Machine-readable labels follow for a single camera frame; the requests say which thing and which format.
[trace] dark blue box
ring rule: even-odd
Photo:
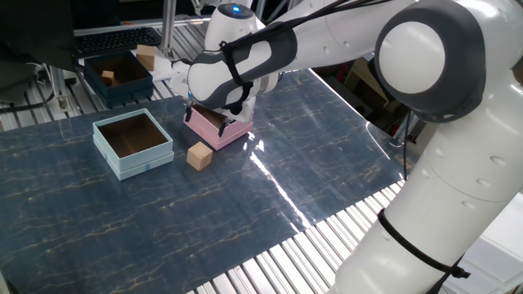
[[[101,80],[104,70],[114,72],[111,87]],[[85,79],[107,107],[151,97],[154,90],[153,77],[130,51],[85,59]]]

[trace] small wooden cube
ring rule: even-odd
[[[101,81],[107,86],[111,87],[114,83],[114,72],[109,70],[104,70],[103,73],[101,73]]]
[[[156,57],[156,47],[138,45],[136,58],[149,71],[154,71],[154,58]]]
[[[212,150],[202,142],[198,142],[198,144],[190,147],[187,152],[187,163],[194,167],[198,172],[209,165],[211,159]]]

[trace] pink box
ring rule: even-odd
[[[189,122],[186,122],[186,116],[187,114],[184,116],[185,124],[198,134],[198,136],[202,137],[203,140],[209,143],[216,151],[222,149],[253,129],[253,117],[251,116],[251,119],[247,123],[238,121],[231,123],[223,130],[223,134],[219,136],[219,127],[205,118],[197,109],[194,108],[194,106],[192,108]]]

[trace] blue marble tabletop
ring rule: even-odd
[[[92,123],[146,107],[172,163],[118,181]],[[401,149],[310,71],[257,99],[254,129],[186,164],[178,98],[0,133],[0,271],[23,293],[184,293],[401,179]]]

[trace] open box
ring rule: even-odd
[[[153,77],[130,52],[85,59],[85,79],[107,107],[121,105],[153,95]],[[104,70],[114,72],[114,83],[101,80]]]
[[[253,116],[247,123],[235,121],[226,126],[225,115],[205,109],[200,105],[193,105],[190,111],[189,122],[187,122],[187,114],[184,117],[184,121],[191,130],[209,143],[216,151],[253,129]]]
[[[93,123],[93,140],[119,180],[170,163],[172,139],[147,109]]]

